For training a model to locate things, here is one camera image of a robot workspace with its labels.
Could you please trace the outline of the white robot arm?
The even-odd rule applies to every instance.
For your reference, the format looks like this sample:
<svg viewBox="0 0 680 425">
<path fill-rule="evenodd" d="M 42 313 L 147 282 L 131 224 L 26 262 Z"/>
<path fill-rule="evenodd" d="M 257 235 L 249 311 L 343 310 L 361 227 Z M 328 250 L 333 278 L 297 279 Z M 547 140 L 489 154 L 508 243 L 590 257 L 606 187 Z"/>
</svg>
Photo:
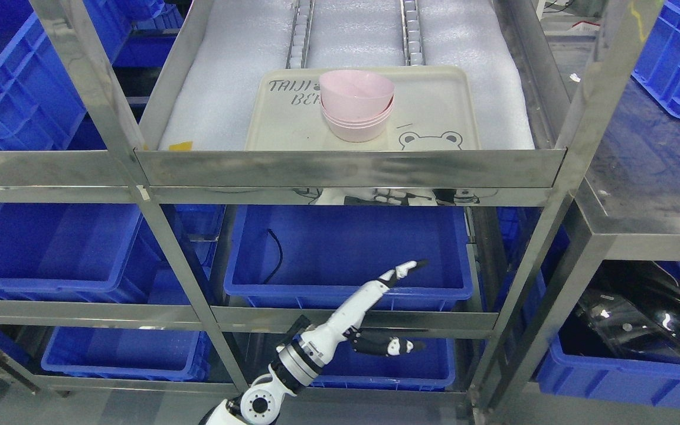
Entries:
<svg viewBox="0 0 680 425">
<path fill-rule="evenodd" d="M 278 350 L 267 373 L 257 377 L 245 393 L 224 399 L 199 423 L 273 424 L 280 417 L 285 398 L 299 395 L 321 374 L 325 365 L 323 352 L 295 339 Z"/>
</svg>

